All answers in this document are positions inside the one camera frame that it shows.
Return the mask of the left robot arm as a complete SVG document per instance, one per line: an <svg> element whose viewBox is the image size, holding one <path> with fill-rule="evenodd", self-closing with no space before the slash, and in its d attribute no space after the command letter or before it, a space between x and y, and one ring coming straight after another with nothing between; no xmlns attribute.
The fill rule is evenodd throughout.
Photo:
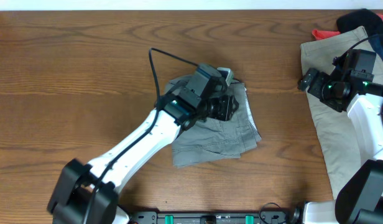
<svg viewBox="0 0 383 224"><path fill-rule="evenodd" d="M145 121L108 152L63 169L47 205L54 223L122 223L130 216L119 206L119 194L131 177L159 150L174 142L198 120L228 121L239 108L226 94L234 73L201 63L193 75L162 95Z"/></svg>

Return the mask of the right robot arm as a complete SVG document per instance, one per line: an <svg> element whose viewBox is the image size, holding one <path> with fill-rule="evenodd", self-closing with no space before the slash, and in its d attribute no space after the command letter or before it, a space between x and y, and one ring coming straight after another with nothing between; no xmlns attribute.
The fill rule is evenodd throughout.
<svg viewBox="0 0 383 224"><path fill-rule="evenodd" d="M373 81L375 61L375 52L349 49L334 58L331 74L309 68L298 83L299 90L347 113L362 166L336 200L297 209L295 223L383 223L383 85Z"/></svg>

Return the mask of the grey shorts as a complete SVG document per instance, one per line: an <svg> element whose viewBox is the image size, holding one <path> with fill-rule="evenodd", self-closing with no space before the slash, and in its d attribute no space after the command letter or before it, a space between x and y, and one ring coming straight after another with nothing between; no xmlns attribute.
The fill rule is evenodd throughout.
<svg viewBox="0 0 383 224"><path fill-rule="evenodd" d="M226 93L235 96L238 110L229 121L207 118L181 133L172 143L175 167L240 158L262 140L252 117L245 84L233 80Z"/></svg>

